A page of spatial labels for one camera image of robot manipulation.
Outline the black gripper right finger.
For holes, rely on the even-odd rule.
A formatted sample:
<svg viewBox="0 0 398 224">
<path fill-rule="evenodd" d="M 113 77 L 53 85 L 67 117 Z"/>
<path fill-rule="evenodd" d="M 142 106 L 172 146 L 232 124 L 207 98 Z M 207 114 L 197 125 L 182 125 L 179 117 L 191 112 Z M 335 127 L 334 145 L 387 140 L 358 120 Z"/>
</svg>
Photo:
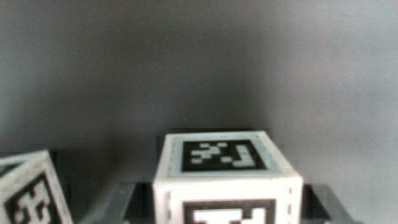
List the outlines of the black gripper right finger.
<svg viewBox="0 0 398 224">
<path fill-rule="evenodd" d="M 305 184 L 300 224 L 362 224 L 344 209 L 326 184 Z"/>
</svg>

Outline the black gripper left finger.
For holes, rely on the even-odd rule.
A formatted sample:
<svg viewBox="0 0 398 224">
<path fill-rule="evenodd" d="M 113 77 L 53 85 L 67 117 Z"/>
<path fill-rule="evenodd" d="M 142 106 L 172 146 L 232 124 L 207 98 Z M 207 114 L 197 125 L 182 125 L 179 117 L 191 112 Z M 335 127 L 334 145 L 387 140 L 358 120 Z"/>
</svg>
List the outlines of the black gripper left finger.
<svg viewBox="0 0 398 224">
<path fill-rule="evenodd" d="M 120 182 L 99 218 L 88 224 L 154 224 L 149 182 Z"/>
</svg>

